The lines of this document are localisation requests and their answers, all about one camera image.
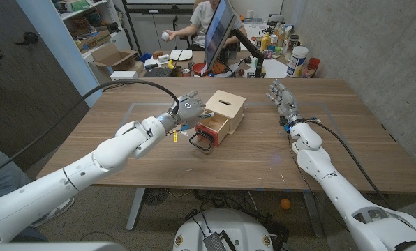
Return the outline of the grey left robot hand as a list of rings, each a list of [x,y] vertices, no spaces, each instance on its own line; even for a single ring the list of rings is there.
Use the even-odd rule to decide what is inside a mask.
[[[166,132],[170,132],[178,125],[187,125],[189,128],[195,126],[199,120],[199,116],[204,113],[204,107],[206,106],[197,97],[197,94],[197,91],[192,91],[179,96],[177,98],[178,102],[174,101],[166,112],[157,116],[157,119],[163,124]]]

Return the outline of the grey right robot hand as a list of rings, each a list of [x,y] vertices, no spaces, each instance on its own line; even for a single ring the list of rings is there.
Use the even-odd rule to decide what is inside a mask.
[[[269,86],[266,96],[277,106],[282,124],[292,127],[303,121],[295,97],[278,79]]]

